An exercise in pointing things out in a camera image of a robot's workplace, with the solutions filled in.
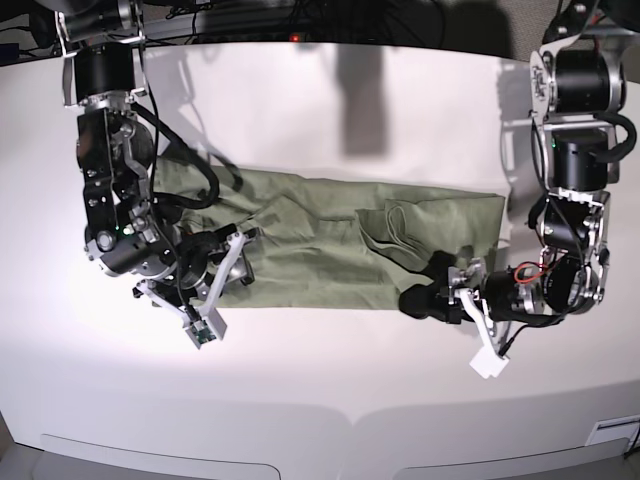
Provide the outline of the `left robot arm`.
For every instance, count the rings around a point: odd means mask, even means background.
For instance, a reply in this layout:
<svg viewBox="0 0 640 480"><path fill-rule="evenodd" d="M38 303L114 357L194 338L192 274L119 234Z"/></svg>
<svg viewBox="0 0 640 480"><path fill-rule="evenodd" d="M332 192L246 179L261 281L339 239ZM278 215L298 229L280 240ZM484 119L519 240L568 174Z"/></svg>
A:
<svg viewBox="0 0 640 480"><path fill-rule="evenodd" d="M608 186L618 181L620 163L639 138L622 114L622 57L638 40L635 1L558 7L529 61L531 150L541 194L527 223L541 243L540 257L491 273L479 260L458 268L438 255L431 264L435 282L404 291L401 312L473 322L481 356L502 362L511 343L498 336L500 322L548 328L602 301L610 258Z"/></svg>

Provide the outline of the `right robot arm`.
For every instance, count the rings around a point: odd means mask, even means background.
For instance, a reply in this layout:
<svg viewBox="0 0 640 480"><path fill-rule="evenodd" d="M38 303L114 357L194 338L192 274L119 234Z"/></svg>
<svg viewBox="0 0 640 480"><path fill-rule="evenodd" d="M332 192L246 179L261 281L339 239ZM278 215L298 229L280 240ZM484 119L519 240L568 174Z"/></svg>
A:
<svg viewBox="0 0 640 480"><path fill-rule="evenodd" d="M79 112L87 257L109 276L137 276L134 296L176 314L197 342L221 338L220 299L227 285L252 283L244 249L257 233L233 224L194 233L181 226L186 211L220 202L220 182L155 106L140 103L151 92L140 3L56 1L51 9L64 61L64 104ZM161 139L204 177L196 196L156 189Z"/></svg>

